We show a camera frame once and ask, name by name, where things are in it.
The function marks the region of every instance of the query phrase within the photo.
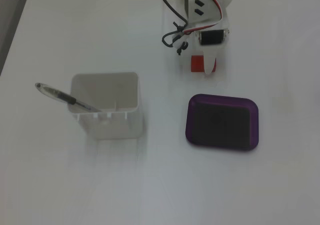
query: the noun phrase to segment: purple plastic dish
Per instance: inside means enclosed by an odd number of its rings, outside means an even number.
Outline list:
[[[189,101],[186,139],[203,147],[249,151],[259,142],[259,110],[246,98],[198,94]]]

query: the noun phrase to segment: red block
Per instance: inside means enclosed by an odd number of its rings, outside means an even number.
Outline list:
[[[216,71],[217,59],[214,61],[214,67],[212,72]],[[204,73],[205,72],[205,62],[204,56],[191,56],[191,72],[192,73]]]

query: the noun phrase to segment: white pen holder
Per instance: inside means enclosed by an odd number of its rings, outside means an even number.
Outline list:
[[[68,104],[68,110],[96,140],[138,138],[144,130],[139,77],[135,72],[77,74],[71,96],[102,112],[86,112]]]

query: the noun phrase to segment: white robot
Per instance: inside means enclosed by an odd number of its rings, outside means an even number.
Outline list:
[[[175,22],[176,31],[162,37],[162,42],[177,53],[192,43],[191,71],[210,74],[216,70],[216,57],[226,45],[229,35],[229,20],[226,8],[232,0],[184,0],[186,18],[180,15],[167,0],[164,3],[177,15],[184,25]],[[166,37],[172,36],[172,43]]]

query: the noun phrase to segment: black pen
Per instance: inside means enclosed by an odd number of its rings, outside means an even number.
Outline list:
[[[90,112],[90,113],[99,113],[102,112],[101,110],[88,105],[82,101],[77,100],[76,98],[62,92],[59,91],[53,87],[50,87],[49,85],[43,84],[43,83],[39,83],[37,82],[35,84],[35,87],[44,95],[48,96],[49,98],[58,100],[60,102],[64,102],[70,105],[74,105],[77,106],[78,108],[81,108],[83,110],[85,110],[86,112]]]

